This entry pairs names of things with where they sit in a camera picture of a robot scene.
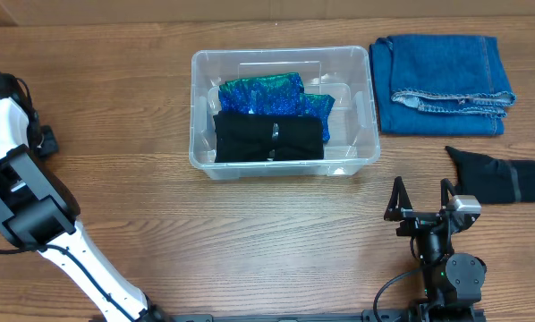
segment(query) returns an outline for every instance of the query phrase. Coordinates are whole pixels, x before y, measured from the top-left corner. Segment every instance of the black sock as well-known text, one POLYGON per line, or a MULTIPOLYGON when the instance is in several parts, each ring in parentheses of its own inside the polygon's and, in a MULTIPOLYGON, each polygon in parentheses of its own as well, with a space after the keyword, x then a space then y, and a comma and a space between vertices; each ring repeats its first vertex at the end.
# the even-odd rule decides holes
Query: black sock
POLYGON ((446 147, 458 173, 456 191, 482 204, 535 201, 535 161, 501 160, 446 147))

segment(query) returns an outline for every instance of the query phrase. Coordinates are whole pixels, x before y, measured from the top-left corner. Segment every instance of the blue sequin fabric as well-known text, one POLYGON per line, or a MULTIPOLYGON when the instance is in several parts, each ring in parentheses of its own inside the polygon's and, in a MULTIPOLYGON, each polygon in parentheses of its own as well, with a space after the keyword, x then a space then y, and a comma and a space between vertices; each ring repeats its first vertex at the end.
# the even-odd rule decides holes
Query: blue sequin fabric
POLYGON ((330 139, 327 118, 335 99, 305 94, 297 72, 230 80, 220 85, 218 96, 226 112, 315 116, 323 124, 323 141, 330 139))

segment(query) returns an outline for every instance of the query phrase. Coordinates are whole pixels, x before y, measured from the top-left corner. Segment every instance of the folded black cloth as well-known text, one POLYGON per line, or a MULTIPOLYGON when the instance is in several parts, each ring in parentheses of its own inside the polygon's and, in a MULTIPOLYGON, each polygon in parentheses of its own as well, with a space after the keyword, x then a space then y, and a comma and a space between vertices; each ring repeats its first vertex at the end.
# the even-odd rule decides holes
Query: folded black cloth
POLYGON ((323 125, 316 117, 220 111, 214 123, 217 163, 323 158, 323 125))
POLYGON ((446 147, 456 164, 456 192, 482 204, 535 201, 535 161, 501 160, 446 147))

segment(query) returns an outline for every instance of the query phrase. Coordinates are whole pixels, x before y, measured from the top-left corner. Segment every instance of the wood grain surface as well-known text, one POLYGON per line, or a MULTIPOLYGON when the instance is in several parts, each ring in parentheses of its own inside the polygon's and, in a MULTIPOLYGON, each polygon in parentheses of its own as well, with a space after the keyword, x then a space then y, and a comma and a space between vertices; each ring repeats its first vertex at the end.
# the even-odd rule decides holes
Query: wood grain surface
MULTIPOLYGON (((382 217, 393 180, 438 210, 445 145, 535 159, 535 17, 0 28, 0 70, 22 77, 61 146, 48 166, 115 267, 169 313, 359 312, 415 266, 382 217), (367 47, 399 33, 497 36, 519 101, 499 138, 381 135, 353 177, 212 182, 188 161, 191 57, 201 49, 367 47)), ((0 247, 6 247, 0 236, 0 247)), ((488 265, 489 321, 535 321, 535 204, 486 206, 457 251, 488 265)), ((421 296, 418 276, 380 307, 421 296)), ((96 307, 36 254, 0 257, 0 321, 85 321, 96 307)))
POLYGON ((535 15, 535 0, 0 0, 19 26, 535 15))

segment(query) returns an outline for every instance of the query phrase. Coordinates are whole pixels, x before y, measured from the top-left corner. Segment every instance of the wooden table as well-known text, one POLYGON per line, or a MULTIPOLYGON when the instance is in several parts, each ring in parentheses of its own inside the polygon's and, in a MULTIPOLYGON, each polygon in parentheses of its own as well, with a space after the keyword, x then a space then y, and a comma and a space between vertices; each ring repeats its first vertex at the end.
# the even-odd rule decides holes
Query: wooden table
MULTIPOLYGON (((0 28, 0 71, 30 85, 61 153, 48 166, 115 267, 169 313, 359 312, 415 267, 383 221, 393 179, 438 210, 445 145, 535 159, 535 17, 0 28), (519 101, 499 138, 382 135, 357 175, 213 182, 188 161, 191 57, 201 49, 361 45, 397 33, 497 36, 519 101)), ((490 321, 535 321, 535 204, 486 206, 457 251, 488 264, 490 321)), ((7 247, 0 236, 0 247, 7 247)), ((392 286, 380 307, 421 296, 392 286)), ((84 321, 96 307, 39 255, 0 256, 0 321, 84 321)))

